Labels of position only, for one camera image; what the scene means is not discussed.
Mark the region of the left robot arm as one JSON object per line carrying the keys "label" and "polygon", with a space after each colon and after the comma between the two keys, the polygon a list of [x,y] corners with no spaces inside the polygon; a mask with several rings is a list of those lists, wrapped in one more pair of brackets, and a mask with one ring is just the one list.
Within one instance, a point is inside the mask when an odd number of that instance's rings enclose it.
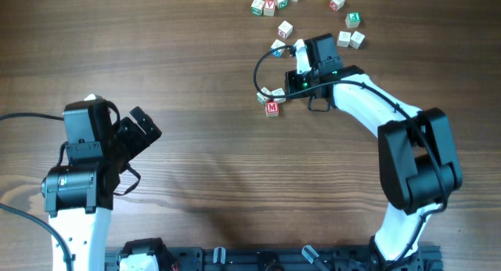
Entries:
{"label": "left robot arm", "polygon": [[158,140],[160,129],[140,107],[112,121],[116,106],[89,96],[63,112],[68,163],[58,163],[41,183],[49,214],[55,270],[103,270],[111,212],[120,175]]}

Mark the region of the red M wooden block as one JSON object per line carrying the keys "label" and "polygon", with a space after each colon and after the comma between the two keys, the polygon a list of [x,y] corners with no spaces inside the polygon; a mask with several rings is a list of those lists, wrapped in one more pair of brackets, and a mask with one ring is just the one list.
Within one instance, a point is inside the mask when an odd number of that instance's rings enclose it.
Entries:
{"label": "red M wooden block", "polygon": [[279,104],[274,101],[268,101],[265,104],[265,114],[267,117],[277,117],[279,115]]}

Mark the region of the plain pale wooden block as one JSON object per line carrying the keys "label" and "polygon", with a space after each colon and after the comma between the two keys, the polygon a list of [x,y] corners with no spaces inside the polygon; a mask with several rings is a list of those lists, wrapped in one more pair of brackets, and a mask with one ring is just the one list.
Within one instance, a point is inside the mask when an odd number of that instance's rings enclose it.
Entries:
{"label": "plain pale wooden block", "polygon": [[272,95],[274,98],[272,99],[273,102],[276,103],[284,103],[286,101],[285,92],[282,88],[278,88],[272,91]]}

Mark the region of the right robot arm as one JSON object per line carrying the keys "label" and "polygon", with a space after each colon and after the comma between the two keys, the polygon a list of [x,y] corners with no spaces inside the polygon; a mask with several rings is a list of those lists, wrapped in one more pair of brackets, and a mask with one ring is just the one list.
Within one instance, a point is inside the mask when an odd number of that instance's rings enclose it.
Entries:
{"label": "right robot arm", "polygon": [[387,266],[404,262],[416,253],[427,220],[447,208],[463,182],[449,119],[438,108],[403,103],[359,67],[344,66],[331,34],[300,39],[290,51],[297,61],[286,74],[290,99],[324,99],[376,136],[388,207],[373,242]]}

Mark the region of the green sided wooden block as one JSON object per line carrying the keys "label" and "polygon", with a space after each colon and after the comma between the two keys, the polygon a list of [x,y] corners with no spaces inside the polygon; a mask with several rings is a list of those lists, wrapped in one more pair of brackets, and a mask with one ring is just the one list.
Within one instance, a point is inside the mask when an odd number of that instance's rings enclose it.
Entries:
{"label": "green sided wooden block", "polygon": [[258,102],[264,106],[270,100],[271,94],[272,93],[266,87],[263,87],[261,91],[257,93]]}

